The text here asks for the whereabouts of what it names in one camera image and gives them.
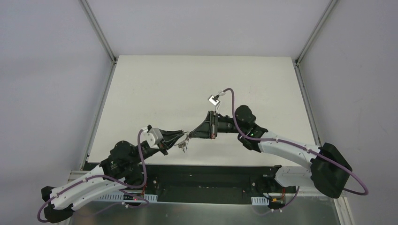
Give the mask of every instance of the purple cable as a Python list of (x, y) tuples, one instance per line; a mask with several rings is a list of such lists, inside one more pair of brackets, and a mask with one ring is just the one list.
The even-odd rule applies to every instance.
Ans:
[[(289, 201), (285, 206), (281, 207), (280, 210), (282, 210), (282, 209), (286, 208), (288, 205), (290, 205), (290, 203), (291, 203), (291, 202), (297, 197), (297, 195), (299, 194), (299, 190), (300, 190), (300, 186), (297, 187), (296, 193), (294, 194), (294, 196), (292, 197), (292, 199), (290, 199), (290, 201)], [(255, 214), (257, 214), (257, 215), (259, 215), (259, 216), (265, 216), (266, 214), (272, 212), (272, 210), (270, 210), (270, 211), (268, 211), (268, 212), (266, 212), (266, 213), (258, 213), (258, 212), (256, 212), (256, 210), (253, 209), (253, 206), (252, 206), (252, 210), (253, 210), (253, 212), (254, 212)]]
[(140, 205), (128, 205), (128, 207), (131, 208), (131, 209), (145, 208), (145, 207), (147, 207), (147, 206), (149, 205), (149, 201), (146, 200), (145, 198), (142, 198), (142, 197), (139, 197), (139, 196), (130, 194), (130, 193), (128, 193), (128, 192), (125, 191), (125, 190), (119, 190), (119, 191), (123, 192), (125, 195), (131, 196), (131, 197), (133, 197), (133, 198), (135, 198), (135, 199), (142, 200), (142, 201), (144, 201), (144, 202), (146, 203), (146, 204), (144, 204), (144, 205), (143, 205), (143, 204), (140, 204)]
[[(146, 184), (146, 167), (145, 167), (145, 162), (144, 162), (144, 156), (142, 155), (142, 149), (141, 149), (141, 134), (142, 134), (142, 132), (143, 132), (143, 130), (140, 130), (140, 131), (138, 132), (138, 137), (137, 137), (137, 142), (138, 142), (138, 153), (139, 153), (139, 158), (141, 159), (142, 170), (143, 170), (143, 173), (144, 173), (144, 182), (142, 182), (142, 184), (136, 185), (136, 186), (134, 186), (134, 185), (129, 185), (129, 184), (123, 183), (123, 182), (121, 182), (121, 181), (119, 181), (119, 180), (117, 180), (117, 179), (115, 179), (115, 178), (113, 178), (113, 177), (109, 177), (109, 176), (106, 176), (106, 175), (94, 175), (94, 176), (88, 177), (86, 180), (89, 181), (89, 180), (91, 180), (91, 179), (100, 178), (100, 177), (101, 177), (101, 178), (105, 178), (105, 179), (111, 180), (111, 181), (113, 181), (113, 182), (119, 183), (119, 184), (121, 184), (121, 185), (124, 185), (124, 186), (126, 186), (126, 187), (128, 187), (128, 188), (141, 188), (141, 187), (143, 187), (143, 186)], [(71, 186), (65, 188), (64, 190), (62, 190), (62, 191), (60, 191), (59, 193), (57, 193), (57, 196), (62, 195), (63, 193), (65, 193), (65, 192), (71, 190), (72, 188), (74, 188), (74, 187), (76, 187), (77, 185), (82, 184), (82, 183), (84, 183), (84, 181), (81, 180), (81, 181), (77, 182), (76, 184), (73, 184), (73, 185), (71, 185)], [(54, 198), (56, 198), (56, 196), (54, 196), (54, 197), (50, 198), (49, 200), (47, 200), (47, 201), (40, 207), (40, 209), (38, 210), (37, 219), (38, 219), (39, 222), (41, 222), (41, 223), (48, 223), (48, 222), (49, 222), (48, 220), (43, 220), (43, 219), (41, 219), (41, 218), (40, 218), (40, 214), (41, 214), (41, 211), (43, 211), (43, 209), (46, 207), (46, 205), (49, 204)]]
[[(239, 128), (239, 126), (238, 126), (238, 124), (237, 124), (237, 119), (236, 119), (236, 116), (235, 116), (235, 93), (234, 93), (234, 90), (233, 90), (232, 88), (226, 88), (225, 90), (223, 90), (223, 92), (226, 92), (226, 91), (228, 91), (228, 90), (229, 90), (229, 91), (231, 92), (231, 94), (232, 94), (232, 118), (233, 118), (233, 120), (234, 120), (234, 124), (235, 124), (235, 126), (236, 126), (236, 128), (237, 128), (239, 134), (242, 135), (244, 138), (246, 138), (246, 139), (248, 139), (248, 140), (253, 140), (253, 141), (266, 141), (266, 142), (269, 142), (269, 141), (276, 142), (276, 139), (275, 139), (275, 138), (254, 138), (254, 137), (249, 137), (249, 136), (245, 135), (245, 134), (242, 132), (242, 130)], [(296, 143), (293, 143), (293, 142), (290, 142), (290, 141), (287, 141), (287, 140), (282, 140), (282, 139), (278, 139), (278, 141), (279, 141), (279, 142), (282, 142), (282, 143), (286, 143), (286, 144), (292, 145), (292, 146), (297, 147), (297, 148), (299, 148), (299, 149), (302, 149), (302, 150), (304, 150), (304, 151), (307, 151), (306, 147), (301, 146), (301, 145), (299, 145), (299, 144), (296, 144)], [(315, 152), (315, 151), (313, 151), (313, 150), (311, 150), (311, 149), (308, 150), (308, 152), (309, 152), (309, 153), (312, 153), (312, 154), (314, 154), (314, 155), (316, 155), (316, 156), (319, 156), (319, 157), (322, 158), (323, 160), (325, 160), (325, 161), (327, 161), (327, 162), (330, 162), (330, 163), (332, 163), (333, 165), (337, 166), (338, 168), (344, 170), (346, 173), (348, 173), (350, 176), (352, 176), (352, 177), (362, 186), (362, 188), (364, 189), (364, 192), (357, 192), (357, 191), (353, 191), (353, 190), (346, 189), (346, 188), (344, 188), (344, 191), (347, 191), (347, 192), (350, 192), (350, 193), (353, 193), (353, 194), (356, 194), (356, 195), (368, 195), (368, 194), (369, 194), (369, 190), (367, 189), (365, 183), (364, 183), (363, 181), (361, 181), (361, 179), (359, 179), (359, 177), (358, 177), (357, 175), (355, 175), (353, 172), (351, 172), (349, 169), (345, 168), (344, 166), (342, 166), (341, 164), (335, 162), (334, 160), (332, 160), (332, 159), (330, 159), (330, 158), (327, 158), (327, 157), (325, 157), (325, 156), (323, 156), (323, 155), (321, 155), (321, 154), (319, 154), (319, 153), (317, 153), (317, 152)]]

